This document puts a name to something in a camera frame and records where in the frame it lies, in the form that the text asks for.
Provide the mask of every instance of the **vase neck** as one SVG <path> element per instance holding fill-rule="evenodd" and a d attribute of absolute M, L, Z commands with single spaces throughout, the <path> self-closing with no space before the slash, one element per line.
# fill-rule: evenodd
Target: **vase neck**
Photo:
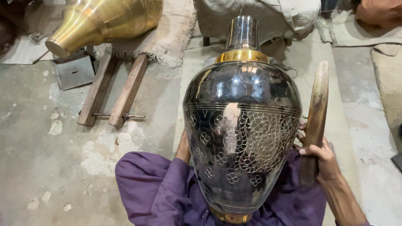
<path fill-rule="evenodd" d="M 251 16 L 238 16 L 229 25 L 229 34 L 224 52 L 239 49 L 260 51 L 258 21 Z"/>

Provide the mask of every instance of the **metal plate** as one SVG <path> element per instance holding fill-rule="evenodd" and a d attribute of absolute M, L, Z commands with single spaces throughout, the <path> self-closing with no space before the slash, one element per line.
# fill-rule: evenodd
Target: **metal plate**
<path fill-rule="evenodd" d="M 95 77 L 89 55 L 76 60 L 57 64 L 55 72 L 61 90 L 89 84 Z"/>

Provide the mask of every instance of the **orange cloth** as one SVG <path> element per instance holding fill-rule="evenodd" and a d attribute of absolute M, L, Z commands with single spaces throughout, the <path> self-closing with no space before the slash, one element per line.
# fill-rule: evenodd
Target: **orange cloth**
<path fill-rule="evenodd" d="M 356 19 L 386 29 L 402 26 L 402 0 L 362 0 Z"/>

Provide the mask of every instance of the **silver vase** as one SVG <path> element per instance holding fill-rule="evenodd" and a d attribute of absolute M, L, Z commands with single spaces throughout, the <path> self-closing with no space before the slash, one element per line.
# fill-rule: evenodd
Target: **silver vase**
<path fill-rule="evenodd" d="M 282 171 L 301 116 L 295 83 L 260 52 L 257 20 L 232 20 L 224 53 L 190 82 L 183 109 L 211 212 L 248 222 Z"/>

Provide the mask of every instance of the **brass vase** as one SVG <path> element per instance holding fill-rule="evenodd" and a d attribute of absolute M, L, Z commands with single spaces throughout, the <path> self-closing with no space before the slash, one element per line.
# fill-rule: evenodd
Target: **brass vase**
<path fill-rule="evenodd" d="M 163 0 L 67 0 L 64 21 L 45 44 L 66 58 L 86 45 L 134 38 L 158 25 L 162 9 Z"/>
<path fill-rule="evenodd" d="M 248 222 L 282 171 L 302 112 L 292 78 L 260 52 L 257 20 L 233 19 L 224 53 L 190 82 L 183 110 L 215 220 Z"/>

